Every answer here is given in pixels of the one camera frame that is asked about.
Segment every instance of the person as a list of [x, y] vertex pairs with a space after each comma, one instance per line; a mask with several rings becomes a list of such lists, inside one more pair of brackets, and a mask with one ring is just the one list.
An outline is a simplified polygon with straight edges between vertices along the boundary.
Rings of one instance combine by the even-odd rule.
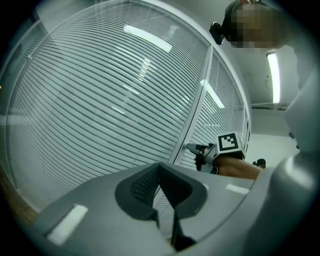
[[292, 47], [300, 90], [319, 66], [318, 47], [311, 36], [272, 0], [232, 2], [225, 10], [222, 33], [236, 48], [260, 48], [269, 54]]
[[258, 161], [254, 161], [252, 163], [254, 166], [258, 166], [261, 169], [265, 169], [266, 168], [266, 160], [264, 160], [263, 158], [260, 158]]

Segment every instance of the gray plastic surface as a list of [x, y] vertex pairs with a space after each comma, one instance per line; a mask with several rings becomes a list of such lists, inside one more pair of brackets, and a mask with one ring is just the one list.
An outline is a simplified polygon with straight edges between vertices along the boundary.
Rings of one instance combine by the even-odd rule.
[[254, 184], [252, 179], [220, 176], [173, 164], [167, 165], [174, 166], [175, 170], [201, 182], [207, 188], [207, 201], [198, 214], [180, 220], [183, 234], [195, 241], [199, 241], [227, 220], [246, 197], [245, 194], [228, 189], [228, 185], [249, 190]]
[[161, 235], [155, 221], [133, 219], [115, 200], [120, 181], [151, 166], [130, 168], [91, 179], [49, 205], [34, 223], [45, 234], [74, 204], [88, 212], [61, 247], [75, 255], [168, 255], [174, 249]]
[[270, 255], [305, 217], [318, 192], [317, 158], [300, 153], [262, 171], [229, 218], [179, 255]]
[[315, 68], [297, 98], [284, 113], [301, 151], [320, 151], [320, 75]]

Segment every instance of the ceiling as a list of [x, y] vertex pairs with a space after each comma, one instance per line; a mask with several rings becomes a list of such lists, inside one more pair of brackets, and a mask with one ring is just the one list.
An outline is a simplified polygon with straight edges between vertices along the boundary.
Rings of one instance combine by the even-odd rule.
[[[226, 7], [234, 0], [162, 0], [191, 16], [205, 29], [212, 22], [222, 23]], [[224, 40], [222, 46], [228, 56], [232, 55], [238, 66], [251, 103], [278, 109], [273, 105], [272, 77], [267, 52], [263, 49], [234, 48]], [[290, 103], [298, 93], [297, 57], [291, 47], [284, 46], [277, 51], [280, 69], [280, 105]]]

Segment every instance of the metal frame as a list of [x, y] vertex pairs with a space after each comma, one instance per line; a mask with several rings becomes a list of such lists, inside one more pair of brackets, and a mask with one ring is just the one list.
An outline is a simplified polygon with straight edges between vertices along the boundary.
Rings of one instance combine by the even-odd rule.
[[247, 110], [246, 110], [246, 108], [244, 107], [243, 108], [243, 124], [242, 124], [242, 134], [241, 134], [241, 138], [240, 138], [240, 140], [241, 140], [241, 144], [242, 144], [242, 137], [243, 137], [243, 135], [245, 136], [244, 137], [244, 144], [243, 144], [243, 150], [245, 150], [245, 148], [246, 148], [246, 145], [247, 145], [247, 122], [246, 122], [246, 113], [247, 113]]
[[[213, 51], [214, 51], [214, 48], [211, 45], [209, 47], [209, 58], [207, 59], [208, 65], [207, 65], [207, 68], [206, 68], [206, 71], [205, 71], [205, 76], [204, 76], [204, 79], [206, 81], [209, 81], [209, 77], [210, 77], [212, 58], [213, 58]], [[184, 147], [184, 144], [186, 142], [190, 141], [190, 139], [192, 137], [192, 134], [195, 131], [196, 124], [197, 124], [197, 121], [198, 121], [198, 117], [200, 115], [200, 112], [201, 112], [201, 109], [202, 109], [202, 105], [203, 105], [203, 103], [205, 101], [205, 96], [206, 96], [206, 93], [207, 93], [207, 89], [206, 89], [205, 86], [202, 86], [202, 84], [200, 84], [200, 83], [199, 83], [197, 94], [198, 94], [199, 91], [200, 91], [200, 95], [199, 95], [198, 101], [196, 99], [194, 100], [194, 102], [197, 102], [196, 108], [194, 109], [194, 113], [190, 114], [188, 116], [188, 119], [189, 119], [189, 117], [191, 117], [190, 124], [189, 125], [185, 125], [185, 127], [183, 129], [184, 131], [186, 130], [183, 142], [181, 144], [179, 144], [179, 145], [176, 145], [176, 147], [179, 147], [179, 148], [178, 148], [178, 152], [177, 152], [177, 154], [174, 157], [174, 160], [172, 162], [175, 165], [178, 165], [180, 163], [180, 161], [181, 161], [181, 159], [182, 159], [182, 157], [183, 157], [183, 155], [185, 153], [186, 148]], [[158, 203], [159, 199], [162, 197], [163, 194], [164, 194], [164, 192], [162, 191], [162, 189], [158, 187], [157, 192], [155, 193], [155, 196], [154, 196], [154, 199], [153, 199], [153, 206], [155, 206]]]

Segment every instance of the horizontal blinds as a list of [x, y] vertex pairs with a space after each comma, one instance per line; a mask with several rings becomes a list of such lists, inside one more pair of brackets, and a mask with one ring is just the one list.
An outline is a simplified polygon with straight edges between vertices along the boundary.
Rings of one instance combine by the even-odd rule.
[[[125, 25], [166, 40], [171, 51]], [[167, 162], [207, 48], [184, 23], [137, 3], [85, 11], [56, 30], [12, 101], [21, 124], [8, 120], [9, 153], [21, 193], [43, 209], [91, 178]]]
[[161, 215], [164, 212], [173, 211], [173, 208], [171, 204], [168, 202], [168, 199], [165, 194], [162, 194], [162, 196], [159, 198], [158, 202], [155, 204], [153, 208], [157, 210], [159, 217], [161, 217]]
[[24, 65], [29, 60], [29, 56], [47, 35], [48, 32], [41, 23], [31, 29], [13, 53], [6, 67], [6, 72], [3, 73], [3, 76], [8, 78], [1, 83], [2, 85], [14, 86]]
[[[206, 92], [194, 132], [188, 143], [208, 145], [216, 143], [220, 134], [237, 131], [242, 137], [243, 100], [238, 88], [221, 58], [213, 54], [209, 84], [224, 105], [220, 108], [214, 98]], [[179, 165], [196, 170], [195, 155], [185, 150]]]

